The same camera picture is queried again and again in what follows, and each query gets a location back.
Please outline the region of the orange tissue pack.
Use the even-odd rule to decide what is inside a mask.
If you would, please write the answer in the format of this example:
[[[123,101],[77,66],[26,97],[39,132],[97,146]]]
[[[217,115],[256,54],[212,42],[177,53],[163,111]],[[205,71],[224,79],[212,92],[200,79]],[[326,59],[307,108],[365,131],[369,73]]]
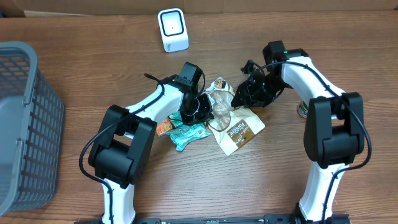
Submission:
[[[161,137],[172,129],[173,129],[172,123],[168,118],[165,118],[161,123],[157,125],[156,133],[159,137]]]

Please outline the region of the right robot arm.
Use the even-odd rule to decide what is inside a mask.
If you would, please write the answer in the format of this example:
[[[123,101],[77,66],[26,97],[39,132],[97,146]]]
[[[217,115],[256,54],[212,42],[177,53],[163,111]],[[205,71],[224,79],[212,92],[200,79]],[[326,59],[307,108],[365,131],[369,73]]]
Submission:
[[[262,54],[264,66],[248,60],[241,69],[248,79],[238,86],[231,106],[265,107],[286,88],[294,90],[307,114],[303,145],[312,162],[295,212],[265,215],[264,223],[349,223],[348,215],[333,214],[332,204],[343,174],[354,170],[354,158],[371,147],[361,95],[332,84],[303,49],[287,50],[278,40]]]

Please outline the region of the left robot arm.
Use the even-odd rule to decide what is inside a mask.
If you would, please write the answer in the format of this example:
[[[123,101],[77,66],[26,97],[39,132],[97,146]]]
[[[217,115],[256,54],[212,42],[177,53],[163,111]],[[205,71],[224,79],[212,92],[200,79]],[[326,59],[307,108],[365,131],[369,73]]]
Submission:
[[[155,92],[141,102],[106,110],[98,133],[82,149],[95,170],[82,173],[103,187],[100,223],[134,223],[134,186],[147,167],[158,124],[176,112],[187,126],[214,118],[209,97],[198,87],[204,79],[202,69],[185,62],[179,74],[157,80]]]

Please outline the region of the green lid jar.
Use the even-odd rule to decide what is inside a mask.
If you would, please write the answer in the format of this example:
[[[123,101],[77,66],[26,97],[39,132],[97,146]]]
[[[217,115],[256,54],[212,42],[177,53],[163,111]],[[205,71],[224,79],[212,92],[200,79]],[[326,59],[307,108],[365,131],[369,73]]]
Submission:
[[[303,118],[306,118],[308,116],[308,106],[303,100],[301,100],[300,103],[297,105],[297,113]]]

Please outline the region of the brown snack pouch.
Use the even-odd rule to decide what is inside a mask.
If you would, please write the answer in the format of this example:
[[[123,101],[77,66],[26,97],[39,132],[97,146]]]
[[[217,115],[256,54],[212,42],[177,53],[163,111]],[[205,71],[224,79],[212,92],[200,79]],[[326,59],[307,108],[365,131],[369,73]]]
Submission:
[[[214,116],[207,122],[208,127],[227,156],[243,147],[266,127],[249,108],[231,106],[235,93],[223,78],[214,80],[205,93]]]

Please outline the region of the green tissue pack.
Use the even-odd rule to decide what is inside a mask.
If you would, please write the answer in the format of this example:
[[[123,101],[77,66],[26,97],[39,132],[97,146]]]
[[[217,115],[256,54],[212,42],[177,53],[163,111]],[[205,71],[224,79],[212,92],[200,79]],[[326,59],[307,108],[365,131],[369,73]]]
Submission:
[[[170,114],[167,118],[172,125],[172,129],[179,128],[181,125],[183,125],[182,117],[179,111]]]

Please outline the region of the teal snack packet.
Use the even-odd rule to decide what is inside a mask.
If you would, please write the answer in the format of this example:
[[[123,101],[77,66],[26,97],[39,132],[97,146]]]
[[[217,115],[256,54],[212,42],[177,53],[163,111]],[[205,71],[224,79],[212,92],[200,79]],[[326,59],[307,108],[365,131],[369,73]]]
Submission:
[[[196,140],[206,138],[210,133],[204,124],[194,124],[193,126],[182,125],[179,128],[167,132],[172,142],[176,145],[177,151],[183,151],[186,146]]]

